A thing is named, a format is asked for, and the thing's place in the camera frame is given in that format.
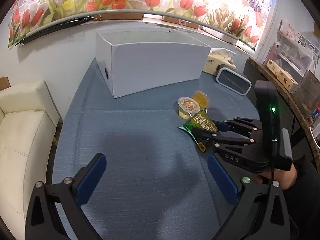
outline green snack package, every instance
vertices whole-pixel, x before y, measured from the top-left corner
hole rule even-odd
[[[206,146],[208,141],[195,138],[193,136],[191,130],[195,127],[206,129],[212,132],[217,132],[218,128],[211,121],[210,117],[207,116],[204,110],[189,118],[182,126],[178,127],[179,129],[187,132],[191,136],[193,141],[198,145],[199,149],[204,153],[207,149]]]

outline black sleeve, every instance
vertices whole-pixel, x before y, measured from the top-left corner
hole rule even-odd
[[[320,177],[305,156],[293,163],[297,180],[283,191],[288,213],[299,229],[299,240],[320,239]]]

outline silver bolt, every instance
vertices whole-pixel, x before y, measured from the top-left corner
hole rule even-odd
[[[249,184],[251,182],[251,179],[249,177],[243,177],[242,182],[245,184]]]
[[[279,186],[280,186],[280,183],[279,183],[278,181],[274,180],[274,181],[272,182],[272,185],[275,186],[275,187],[279,187]]]
[[[41,181],[38,181],[37,183],[36,183],[36,187],[41,187],[42,186],[42,182]]]
[[[66,177],[66,178],[63,180],[63,182],[64,182],[65,184],[70,184],[70,183],[72,182],[72,178],[71,178],[71,177]]]

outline white sofa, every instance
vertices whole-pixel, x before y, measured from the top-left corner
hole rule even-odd
[[[45,182],[59,121],[44,81],[0,91],[0,216],[17,240],[35,183]]]

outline open white storage box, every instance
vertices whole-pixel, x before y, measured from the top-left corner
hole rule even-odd
[[[163,27],[97,31],[96,59],[114,98],[200,77],[211,47]]]

